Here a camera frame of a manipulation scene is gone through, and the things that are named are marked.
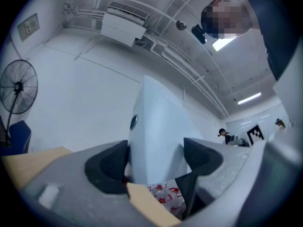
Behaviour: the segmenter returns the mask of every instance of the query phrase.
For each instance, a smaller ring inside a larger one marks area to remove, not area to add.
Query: wooden table
[[[58,147],[38,153],[2,157],[2,161],[17,189],[21,189],[51,162],[68,154],[72,154],[72,151]],[[170,227],[181,222],[170,214],[145,186],[128,183],[127,189],[131,196],[130,202],[156,225]]]

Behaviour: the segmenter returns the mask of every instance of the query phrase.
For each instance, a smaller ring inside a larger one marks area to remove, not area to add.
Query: fluorescent light
[[[241,125],[243,125],[243,124],[247,124],[247,123],[251,123],[252,121],[248,121],[248,122],[245,122],[245,123],[242,123]]]
[[[213,43],[213,47],[216,51],[221,50],[224,46],[226,46],[228,43],[233,41],[236,37],[231,39],[218,39],[216,42]]]
[[[254,99],[254,98],[258,97],[258,96],[261,96],[261,93],[257,93],[257,94],[255,94],[255,95],[253,95],[253,96],[250,96],[250,97],[248,97],[248,98],[245,98],[245,99],[239,101],[239,102],[238,102],[238,105],[243,104],[243,103],[246,103],[247,101],[249,101],[249,100],[251,100],[251,99]]]
[[[266,117],[268,117],[268,116],[270,116],[270,114],[261,117],[261,119],[264,119],[264,118],[266,118]]]

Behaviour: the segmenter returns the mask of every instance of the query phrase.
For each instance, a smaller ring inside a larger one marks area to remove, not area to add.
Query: blue chair
[[[10,147],[0,147],[0,156],[19,155],[28,152],[32,131],[22,120],[9,127]]]

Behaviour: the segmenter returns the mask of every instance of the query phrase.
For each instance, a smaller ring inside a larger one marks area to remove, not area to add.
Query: standing fan
[[[7,66],[0,80],[0,99],[9,111],[6,127],[6,146],[12,114],[23,114],[34,103],[38,92],[38,79],[34,67],[25,60],[16,60]]]

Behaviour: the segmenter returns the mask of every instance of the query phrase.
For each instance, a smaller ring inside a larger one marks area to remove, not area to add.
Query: ceiling
[[[155,35],[165,38],[181,49],[191,66],[202,76],[219,97],[229,114],[254,106],[274,95],[275,79],[269,68],[263,38],[258,30],[250,30],[234,39],[220,51],[212,44],[216,39],[206,35],[201,45],[190,33],[179,31],[174,22],[159,11],[176,20],[186,21],[187,28],[199,23],[201,11],[212,0],[137,0],[154,9],[129,0],[71,0],[80,9],[107,10],[111,1],[121,2],[150,13],[146,26]],[[74,18],[74,25],[100,30],[101,21]],[[260,98],[238,105],[237,102],[261,92]]]

